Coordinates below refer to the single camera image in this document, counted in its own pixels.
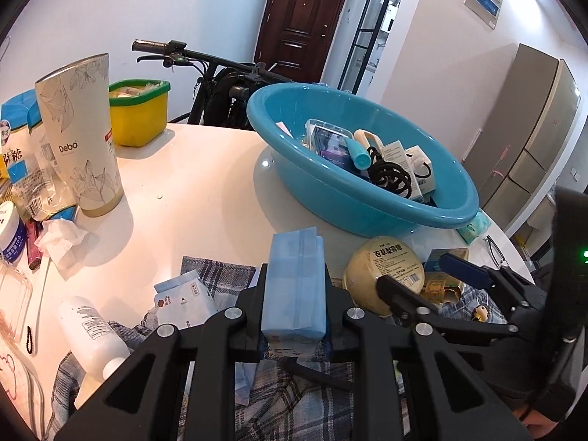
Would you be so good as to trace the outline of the person's right hand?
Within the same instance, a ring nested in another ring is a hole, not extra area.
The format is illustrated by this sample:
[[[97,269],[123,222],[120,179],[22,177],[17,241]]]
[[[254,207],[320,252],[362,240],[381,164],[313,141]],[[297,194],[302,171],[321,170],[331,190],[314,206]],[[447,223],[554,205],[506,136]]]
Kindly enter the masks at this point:
[[[527,406],[519,407],[512,414],[526,427],[534,439],[548,435],[559,424],[558,421],[552,421],[536,410],[528,410]]]

